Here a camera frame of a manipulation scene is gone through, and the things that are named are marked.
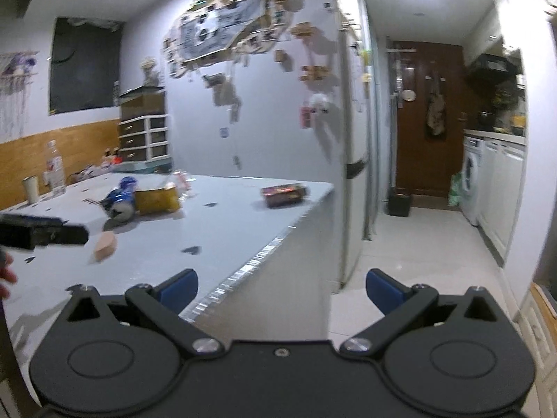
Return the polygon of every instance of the kitchen counter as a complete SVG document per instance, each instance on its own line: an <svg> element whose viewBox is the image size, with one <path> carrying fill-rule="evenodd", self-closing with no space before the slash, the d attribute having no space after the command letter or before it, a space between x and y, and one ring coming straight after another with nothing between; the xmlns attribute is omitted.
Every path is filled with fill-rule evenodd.
<svg viewBox="0 0 557 418"><path fill-rule="evenodd" d="M119 295L138 283L157 285L192 268L199 276L199 290L180 316L224 343L327 339L329 285L337 280L329 255L331 184L305 182L310 196L302 204L268 209L260 189L291 181L197 177L194 197L180 211L137 217L117 227L116 252L96 262L93 250L107 216L85 200L101 200L124 176L89 179L69 186L62 196L8 210L60 217L90 231L83 247L11 251L19 282L5 301L5 316L30 391L30 358L67 303L66 288L76 284ZM157 174L135 177L143 189L166 182ZM183 253L190 247L199 247L199 254Z"/></svg>
<svg viewBox="0 0 557 418"><path fill-rule="evenodd" d="M507 141L509 143L526 146L525 136L509 135L507 133L485 132L483 130L464 130L466 135L478 136L480 138L491 138L492 140Z"/></svg>

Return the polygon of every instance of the black bin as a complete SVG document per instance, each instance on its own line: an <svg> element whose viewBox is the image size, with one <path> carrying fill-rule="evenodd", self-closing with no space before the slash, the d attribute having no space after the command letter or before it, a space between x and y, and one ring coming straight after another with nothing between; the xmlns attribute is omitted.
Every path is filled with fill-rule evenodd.
<svg viewBox="0 0 557 418"><path fill-rule="evenodd" d="M407 217L410 214L412 195L401 188L392 187L389 191L387 212L394 217Z"/></svg>

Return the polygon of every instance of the wooden wall panel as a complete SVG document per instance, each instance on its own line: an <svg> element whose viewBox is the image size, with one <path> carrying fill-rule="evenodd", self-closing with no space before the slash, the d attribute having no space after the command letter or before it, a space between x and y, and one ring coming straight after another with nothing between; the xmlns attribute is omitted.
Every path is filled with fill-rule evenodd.
<svg viewBox="0 0 557 418"><path fill-rule="evenodd" d="M105 149L119 145L118 122L119 119L112 119L66 127L0 144L0 209L25 201L21 183L25 177L37 176L41 194L48 191L42 173L50 140L56 140L67 178L89 164L99 165Z"/></svg>

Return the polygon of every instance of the drawer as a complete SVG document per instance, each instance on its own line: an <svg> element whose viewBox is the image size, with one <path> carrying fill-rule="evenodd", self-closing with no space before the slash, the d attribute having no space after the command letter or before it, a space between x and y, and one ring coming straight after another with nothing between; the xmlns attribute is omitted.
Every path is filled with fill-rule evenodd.
<svg viewBox="0 0 557 418"><path fill-rule="evenodd" d="M151 129L164 129L166 127L165 117L152 117L149 119Z"/></svg>
<svg viewBox="0 0 557 418"><path fill-rule="evenodd" d="M145 131L145 120L130 122L129 124L121 124L118 126L120 135L131 135L132 133Z"/></svg>
<svg viewBox="0 0 557 418"><path fill-rule="evenodd" d="M557 365L557 350L531 294L528 294L521 313L523 337L538 368L536 377L544 380Z"/></svg>
<svg viewBox="0 0 557 418"><path fill-rule="evenodd" d="M142 148L146 146L146 136L144 133L141 135L126 136L126 138L120 138L121 148Z"/></svg>
<svg viewBox="0 0 557 418"><path fill-rule="evenodd" d="M163 146L155 146L152 149L152 158L156 158L156 157L162 157L164 155L168 155L168 145L163 145Z"/></svg>
<svg viewBox="0 0 557 418"><path fill-rule="evenodd" d="M145 162L147 160L147 148L120 151L120 155L122 162Z"/></svg>
<svg viewBox="0 0 557 418"><path fill-rule="evenodd" d="M151 132L151 143L163 143L167 141L167 138L166 132Z"/></svg>

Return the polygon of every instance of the refrigerator handle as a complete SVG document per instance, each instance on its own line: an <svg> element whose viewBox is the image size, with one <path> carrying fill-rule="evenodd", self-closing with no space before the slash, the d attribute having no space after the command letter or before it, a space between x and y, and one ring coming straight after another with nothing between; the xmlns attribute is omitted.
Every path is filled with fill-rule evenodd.
<svg viewBox="0 0 557 418"><path fill-rule="evenodd" d="M358 176L360 176L361 172L364 169L366 169L366 166L368 164L367 158L368 158L368 156L366 154L360 160L358 160L356 163L346 164L346 178L348 180L355 179Z"/></svg>

